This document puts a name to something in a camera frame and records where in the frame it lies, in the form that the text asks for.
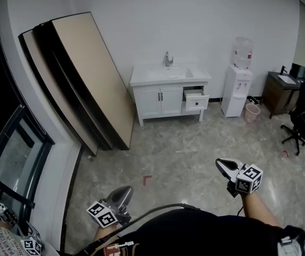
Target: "white sink vanity cabinet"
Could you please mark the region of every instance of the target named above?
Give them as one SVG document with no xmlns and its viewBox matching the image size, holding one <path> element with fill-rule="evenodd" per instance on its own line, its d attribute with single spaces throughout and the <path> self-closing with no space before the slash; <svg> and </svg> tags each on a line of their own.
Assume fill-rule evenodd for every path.
<svg viewBox="0 0 305 256">
<path fill-rule="evenodd" d="M 137 65 L 130 80 L 138 119 L 199 115 L 207 109 L 210 75 L 193 64 Z"/>
</svg>

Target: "black shirt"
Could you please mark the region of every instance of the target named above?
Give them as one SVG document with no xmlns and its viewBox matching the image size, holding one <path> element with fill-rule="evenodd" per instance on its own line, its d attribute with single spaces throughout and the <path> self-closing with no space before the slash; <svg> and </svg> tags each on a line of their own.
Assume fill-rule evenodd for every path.
<svg viewBox="0 0 305 256">
<path fill-rule="evenodd" d="M 277 255 L 277 243 L 287 236 L 304 247 L 305 232 L 300 228 L 282 229 L 252 218 L 180 209 L 151 219 L 114 244 L 133 242 L 121 247 L 121 255 L 126 256 L 133 255 L 133 249 L 135 256 Z M 103 255 L 103 250 L 96 255 Z"/>
</svg>

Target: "chair base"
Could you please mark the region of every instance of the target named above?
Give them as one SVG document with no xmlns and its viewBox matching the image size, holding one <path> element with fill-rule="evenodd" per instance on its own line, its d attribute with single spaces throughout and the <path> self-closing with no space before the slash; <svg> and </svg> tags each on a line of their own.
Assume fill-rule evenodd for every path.
<svg viewBox="0 0 305 256">
<path fill-rule="evenodd" d="M 284 144 L 288 140 L 294 139 L 296 141 L 296 147 L 297 147 L 296 155 L 298 156 L 300 154 L 300 144 L 299 144 L 299 141 L 302 142 L 302 146 L 305 145 L 305 141 L 298 135 L 297 131 L 290 129 L 289 127 L 285 126 L 284 124 L 280 128 L 282 128 L 282 129 L 284 128 L 291 135 L 287 139 L 284 139 L 282 141 L 282 144 Z"/>
</svg>

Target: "black office chair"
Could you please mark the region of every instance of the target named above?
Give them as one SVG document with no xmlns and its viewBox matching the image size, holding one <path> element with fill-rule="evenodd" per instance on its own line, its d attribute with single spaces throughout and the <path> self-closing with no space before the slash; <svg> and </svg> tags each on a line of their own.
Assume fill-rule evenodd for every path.
<svg viewBox="0 0 305 256">
<path fill-rule="evenodd" d="M 291 116 L 291 122 L 293 123 L 293 129 L 282 125 L 280 128 L 284 128 L 291 136 L 282 141 L 294 139 L 296 141 L 297 153 L 300 154 L 299 141 L 302 145 L 305 145 L 305 81 L 301 84 L 300 94 L 296 103 L 296 108 L 289 113 Z"/>
</svg>

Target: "wooden desk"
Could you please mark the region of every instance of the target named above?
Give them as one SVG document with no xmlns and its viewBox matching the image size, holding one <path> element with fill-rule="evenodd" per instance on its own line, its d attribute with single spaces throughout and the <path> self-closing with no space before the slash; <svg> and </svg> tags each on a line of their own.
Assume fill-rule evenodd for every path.
<svg viewBox="0 0 305 256">
<path fill-rule="evenodd" d="M 278 75 L 277 72 L 269 72 L 261 101 L 270 111 L 270 118 L 292 111 L 296 107 L 301 86 L 301 83 L 290 75 L 284 74 L 296 84 L 285 83 Z"/>
</svg>

